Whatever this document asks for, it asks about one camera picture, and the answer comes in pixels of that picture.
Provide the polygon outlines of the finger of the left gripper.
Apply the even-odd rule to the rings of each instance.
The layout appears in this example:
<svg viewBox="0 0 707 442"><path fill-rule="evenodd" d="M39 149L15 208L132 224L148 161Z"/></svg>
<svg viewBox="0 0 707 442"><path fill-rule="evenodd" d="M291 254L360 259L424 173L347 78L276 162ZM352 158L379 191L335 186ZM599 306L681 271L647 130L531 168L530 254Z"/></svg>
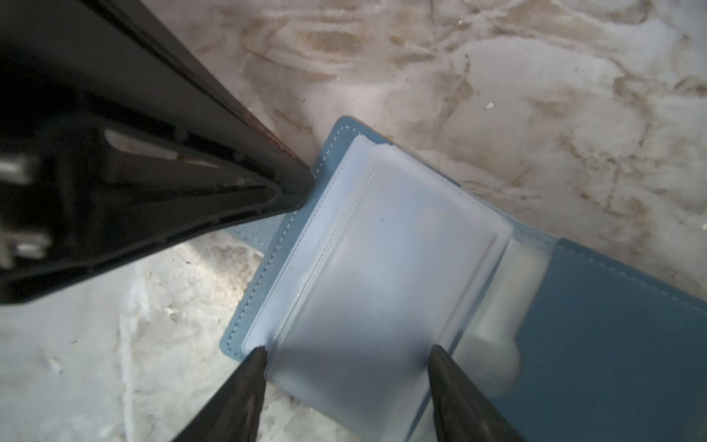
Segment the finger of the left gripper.
<svg viewBox="0 0 707 442"><path fill-rule="evenodd" d="M1 301L300 208L307 164L140 1L1 5Z"/></svg>

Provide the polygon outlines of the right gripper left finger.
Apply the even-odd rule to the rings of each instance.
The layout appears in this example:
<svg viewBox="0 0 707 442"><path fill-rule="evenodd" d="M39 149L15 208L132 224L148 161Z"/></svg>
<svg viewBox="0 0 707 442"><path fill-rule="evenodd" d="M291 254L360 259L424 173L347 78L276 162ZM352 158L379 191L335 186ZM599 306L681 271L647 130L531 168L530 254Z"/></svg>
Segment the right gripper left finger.
<svg viewBox="0 0 707 442"><path fill-rule="evenodd" d="M253 349L173 441L255 441L266 391L266 365L266 348Z"/></svg>

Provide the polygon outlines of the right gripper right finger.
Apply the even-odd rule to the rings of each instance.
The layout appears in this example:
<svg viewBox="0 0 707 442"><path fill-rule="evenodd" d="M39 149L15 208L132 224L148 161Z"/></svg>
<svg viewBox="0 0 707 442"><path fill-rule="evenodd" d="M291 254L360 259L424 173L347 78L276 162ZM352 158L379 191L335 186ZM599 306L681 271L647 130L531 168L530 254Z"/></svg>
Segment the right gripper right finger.
<svg viewBox="0 0 707 442"><path fill-rule="evenodd" d="M432 347L428 377L439 441L504 442L524 439L440 345Z"/></svg>

